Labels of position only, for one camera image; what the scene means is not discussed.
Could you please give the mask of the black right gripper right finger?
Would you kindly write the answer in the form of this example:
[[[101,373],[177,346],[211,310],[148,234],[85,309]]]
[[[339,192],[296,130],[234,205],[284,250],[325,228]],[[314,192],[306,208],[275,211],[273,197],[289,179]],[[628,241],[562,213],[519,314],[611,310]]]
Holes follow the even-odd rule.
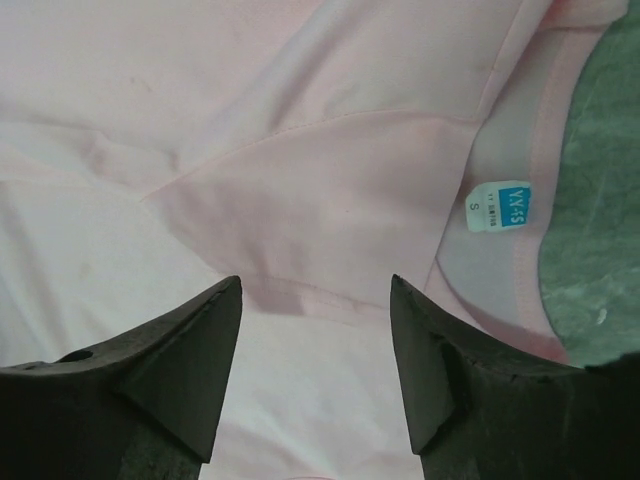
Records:
[[[400,277],[390,292],[412,452],[428,479],[635,479],[639,356],[575,368],[446,313]]]

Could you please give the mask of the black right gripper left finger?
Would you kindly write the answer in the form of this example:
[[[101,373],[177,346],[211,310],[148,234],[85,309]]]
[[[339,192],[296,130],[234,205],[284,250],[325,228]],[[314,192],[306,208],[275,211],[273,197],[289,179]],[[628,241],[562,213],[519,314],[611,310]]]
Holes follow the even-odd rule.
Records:
[[[5,479],[195,479],[212,457],[242,315],[228,277],[58,361],[1,371]]]

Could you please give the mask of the pink t-shirt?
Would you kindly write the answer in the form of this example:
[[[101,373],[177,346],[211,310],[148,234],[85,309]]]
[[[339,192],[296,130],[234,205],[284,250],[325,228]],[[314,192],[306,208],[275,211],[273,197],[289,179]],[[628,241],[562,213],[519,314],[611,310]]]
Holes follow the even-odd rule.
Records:
[[[561,139],[625,1],[5,1],[1,362],[53,361],[229,275],[206,479],[416,479],[401,276],[567,353],[538,286]]]

